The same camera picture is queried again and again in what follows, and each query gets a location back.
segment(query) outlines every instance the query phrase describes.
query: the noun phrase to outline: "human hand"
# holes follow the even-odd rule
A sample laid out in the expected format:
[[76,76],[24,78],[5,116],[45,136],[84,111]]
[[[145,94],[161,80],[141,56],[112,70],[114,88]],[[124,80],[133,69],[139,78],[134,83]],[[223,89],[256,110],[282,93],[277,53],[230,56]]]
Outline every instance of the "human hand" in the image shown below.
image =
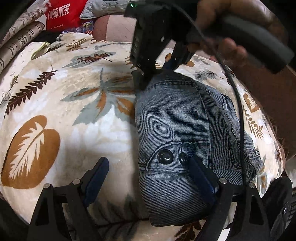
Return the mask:
[[[216,18],[224,12],[230,12],[247,19],[269,30],[282,42],[287,41],[287,33],[278,18],[259,0],[200,0],[197,4],[196,23],[201,30],[209,27]],[[236,45],[235,41],[225,38],[220,42],[207,39],[221,54],[226,65],[231,68],[242,66],[247,60],[247,51],[243,46]],[[203,50],[213,55],[205,43],[189,44],[188,50],[195,52]]]

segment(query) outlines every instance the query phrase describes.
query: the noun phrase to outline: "floral blanket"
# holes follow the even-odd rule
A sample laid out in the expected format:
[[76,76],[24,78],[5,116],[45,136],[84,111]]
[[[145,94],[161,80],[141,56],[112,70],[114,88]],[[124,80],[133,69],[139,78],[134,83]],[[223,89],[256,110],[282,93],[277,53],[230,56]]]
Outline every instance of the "floral blanket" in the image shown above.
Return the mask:
[[[130,48],[126,42],[66,33],[23,68],[0,107],[0,191],[30,222],[45,183],[68,185],[105,156],[110,170],[89,212],[106,240],[194,240],[204,221],[167,227],[149,223],[138,181],[131,75],[136,68],[129,61]],[[171,53],[162,52],[157,68]],[[237,107],[219,64],[194,55],[177,72],[216,88]],[[245,130],[264,161],[255,181],[262,196],[282,173],[285,159],[263,111],[233,77]]]

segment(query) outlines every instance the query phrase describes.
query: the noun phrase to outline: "snap button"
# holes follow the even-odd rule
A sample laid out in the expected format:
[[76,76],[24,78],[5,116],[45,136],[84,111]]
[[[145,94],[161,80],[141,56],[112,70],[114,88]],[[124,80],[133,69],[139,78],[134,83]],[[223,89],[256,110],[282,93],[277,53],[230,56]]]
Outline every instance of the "snap button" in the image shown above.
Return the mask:
[[158,153],[158,160],[165,165],[172,163],[174,155],[170,150],[162,149]]
[[188,156],[186,155],[186,153],[181,152],[179,154],[179,161],[182,166],[186,166],[188,164]]

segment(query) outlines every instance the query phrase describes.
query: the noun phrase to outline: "metal screw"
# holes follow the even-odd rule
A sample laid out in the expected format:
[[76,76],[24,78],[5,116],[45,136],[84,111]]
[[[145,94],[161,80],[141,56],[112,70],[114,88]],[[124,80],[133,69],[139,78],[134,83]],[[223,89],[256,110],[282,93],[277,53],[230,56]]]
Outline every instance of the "metal screw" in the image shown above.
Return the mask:
[[47,189],[49,187],[50,187],[50,183],[45,183],[44,186],[43,186],[43,188],[45,188],[45,189]]
[[222,184],[226,184],[227,180],[226,180],[226,178],[222,177],[222,178],[219,179],[219,182],[222,183]]
[[248,185],[249,185],[250,188],[254,188],[255,187],[255,184],[254,183],[249,183]]
[[72,183],[74,184],[74,185],[78,185],[79,183],[80,183],[80,179],[74,179],[73,181],[72,181]]

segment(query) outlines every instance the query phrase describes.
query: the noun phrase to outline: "gray denim fabric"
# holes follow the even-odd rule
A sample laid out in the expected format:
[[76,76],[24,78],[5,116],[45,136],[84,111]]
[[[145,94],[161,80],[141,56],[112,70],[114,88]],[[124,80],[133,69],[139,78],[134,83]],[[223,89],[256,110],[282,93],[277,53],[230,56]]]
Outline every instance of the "gray denim fabric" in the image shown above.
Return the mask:
[[[153,226],[182,225],[208,215],[191,174],[179,162],[181,152],[198,155],[219,178],[242,184],[239,120],[229,97],[189,77],[165,71],[136,94],[135,115],[140,189]],[[244,141],[249,182],[263,162],[246,133]],[[159,162],[157,154],[162,149],[172,151],[171,164]]]

